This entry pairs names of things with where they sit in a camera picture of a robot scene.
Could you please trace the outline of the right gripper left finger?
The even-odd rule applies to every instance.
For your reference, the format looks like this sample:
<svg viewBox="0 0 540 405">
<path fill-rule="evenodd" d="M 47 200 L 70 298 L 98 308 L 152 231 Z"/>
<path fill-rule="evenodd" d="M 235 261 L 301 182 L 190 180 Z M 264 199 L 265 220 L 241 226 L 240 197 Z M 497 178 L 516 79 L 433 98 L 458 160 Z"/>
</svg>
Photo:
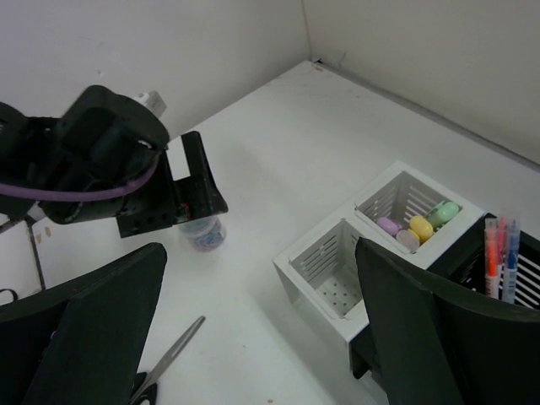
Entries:
<svg viewBox="0 0 540 405">
<path fill-rule="evenodd" d="M 166 263 L 166 249 L 149 243 L 3 305 L 1 402 L 129 403 Z"/>
</svg>

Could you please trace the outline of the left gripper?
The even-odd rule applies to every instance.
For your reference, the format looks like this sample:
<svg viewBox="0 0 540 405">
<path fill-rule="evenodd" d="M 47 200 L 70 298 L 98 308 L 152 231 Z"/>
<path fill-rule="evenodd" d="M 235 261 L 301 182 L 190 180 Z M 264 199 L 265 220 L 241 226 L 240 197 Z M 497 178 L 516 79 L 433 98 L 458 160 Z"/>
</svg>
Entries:
<svg viewBox="0 0 540 405">
<path fill-rule="evenodd" d="M 181 135 L 190 175 L 173 178 L 166 153 L 160 155 L 151 178 L 127 196 L 116 218 L 121 238 L 168 229 L 178 224 L 228 212 L 210 169 L 201 134 Z"/>
</svg>

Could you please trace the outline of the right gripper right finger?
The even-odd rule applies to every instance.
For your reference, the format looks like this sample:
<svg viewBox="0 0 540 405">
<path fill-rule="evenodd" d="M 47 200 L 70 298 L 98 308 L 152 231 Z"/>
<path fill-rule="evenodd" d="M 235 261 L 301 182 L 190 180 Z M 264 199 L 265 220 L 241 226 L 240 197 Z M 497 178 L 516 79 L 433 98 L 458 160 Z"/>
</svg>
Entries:
<svg viewBox="0 0 540 405">
<path fill-rule="evenodd" d="M 364 304 L 391 404 L 537 404 L 539 312 L 362 250 Z"/>
</svg>

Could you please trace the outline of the clear paperclip jar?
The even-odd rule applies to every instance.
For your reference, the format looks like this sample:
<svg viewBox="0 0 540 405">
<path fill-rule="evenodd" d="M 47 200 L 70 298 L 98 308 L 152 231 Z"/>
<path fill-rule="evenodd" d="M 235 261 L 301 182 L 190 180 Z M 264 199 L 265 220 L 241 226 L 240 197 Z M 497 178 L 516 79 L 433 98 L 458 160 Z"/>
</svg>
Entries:
<svg viewBox="0 0 540 405">
<path fill-rule="evenodd" d="M 212 251 L 220 247 L 226 230 L 218 216 L 196 219 L 179 225 L 181 233 L 197 251 Z"/>
</svg>

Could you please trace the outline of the black handled scissors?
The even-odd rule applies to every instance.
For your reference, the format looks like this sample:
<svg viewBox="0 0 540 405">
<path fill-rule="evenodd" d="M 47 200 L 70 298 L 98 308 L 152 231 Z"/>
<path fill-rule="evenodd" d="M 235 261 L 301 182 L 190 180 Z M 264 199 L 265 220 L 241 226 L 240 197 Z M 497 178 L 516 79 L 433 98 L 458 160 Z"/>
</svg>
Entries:
<svg viewBox="0 0 540 405">
<path fill-rule="evenodd" d="M 159 378 L 169 369 L 181 351 L 193 339 L 202 324 L 205 316 L 199 316 L 187 330 L 173 343 L 162 356 L 157 365 L 150 372 L 137 373 L 133 384 L 129 404 L 156 404 Z"/>
</svg>

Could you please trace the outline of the blue pen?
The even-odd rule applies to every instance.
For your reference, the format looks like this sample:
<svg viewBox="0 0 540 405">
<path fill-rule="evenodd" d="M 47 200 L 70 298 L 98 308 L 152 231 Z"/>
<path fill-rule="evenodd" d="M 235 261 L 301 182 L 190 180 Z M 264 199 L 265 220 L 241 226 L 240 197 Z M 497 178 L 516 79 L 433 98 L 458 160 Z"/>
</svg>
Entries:
<svg viewBox="0 0 540 405">
<path fill-rule="evenodd" d="M 516 297 L 516 276 L 520 247 L 521 226 L 518 218 L 508 219 L 505 241 L 505 265 L 502 300 L 513 304 Z"/>
</svg>

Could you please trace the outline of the orange pen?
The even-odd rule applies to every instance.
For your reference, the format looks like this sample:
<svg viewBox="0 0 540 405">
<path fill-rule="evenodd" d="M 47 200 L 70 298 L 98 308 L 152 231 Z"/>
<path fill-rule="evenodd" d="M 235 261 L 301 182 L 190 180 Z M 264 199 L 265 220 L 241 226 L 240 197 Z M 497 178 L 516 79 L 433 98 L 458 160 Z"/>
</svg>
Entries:
<svg viewBox="0 0 540 405">
<path fill-rule="evenodd" d="M 499 272 L 497 249 L 497 218 L 486 218 L 484 228 L 485 293 L 493 299 L 499 298 Z"/>
</svg>

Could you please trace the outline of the green highlighter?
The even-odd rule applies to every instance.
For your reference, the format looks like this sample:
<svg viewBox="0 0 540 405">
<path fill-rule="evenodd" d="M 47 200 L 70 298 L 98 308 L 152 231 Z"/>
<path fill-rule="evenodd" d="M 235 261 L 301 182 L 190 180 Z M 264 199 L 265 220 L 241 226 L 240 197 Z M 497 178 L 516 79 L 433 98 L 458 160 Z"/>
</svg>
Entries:
<svg viewBox="0 0 540 405">
<path fill-rule="evenodd" d="M 433 207 L 426 220 L 434 230 L 451 221 L 460 212 L 460 206 L 453 201 L 443 201 Z"/>
</svg>

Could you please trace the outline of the purple highlighter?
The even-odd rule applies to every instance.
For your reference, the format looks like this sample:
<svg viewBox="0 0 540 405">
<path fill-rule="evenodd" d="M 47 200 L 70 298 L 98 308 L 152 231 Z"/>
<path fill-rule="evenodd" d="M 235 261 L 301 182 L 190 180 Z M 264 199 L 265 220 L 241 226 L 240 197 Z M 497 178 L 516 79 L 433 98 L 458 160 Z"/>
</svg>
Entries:
<svg viewBox="0 0 540 405">
<path fill-rule="evenodd" d="M 376 224 L 383 229 L 387 234 L 395 237 L 397 233 L 402 229 L 402 226 L 388 217 L 380 217 L 376 220 Z"/>
</svg>

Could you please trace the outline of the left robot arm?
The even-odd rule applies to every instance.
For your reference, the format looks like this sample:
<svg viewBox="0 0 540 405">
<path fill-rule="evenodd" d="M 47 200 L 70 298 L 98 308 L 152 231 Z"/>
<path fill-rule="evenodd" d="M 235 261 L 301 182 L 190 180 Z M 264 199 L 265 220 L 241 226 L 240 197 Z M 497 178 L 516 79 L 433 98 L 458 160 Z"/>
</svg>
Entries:
<svg viewBox="0 0 540 405">
<path fill-rule="evenodd" d="M 123 238 L 226 213 L 199 132 L 181 136 L 189 174 L 177 180 L 161 96 L 85 89 L 59 117 L 1 106 L 1 212 L 39 209 L 56 224 L 113 218 Z"/>
</svg>

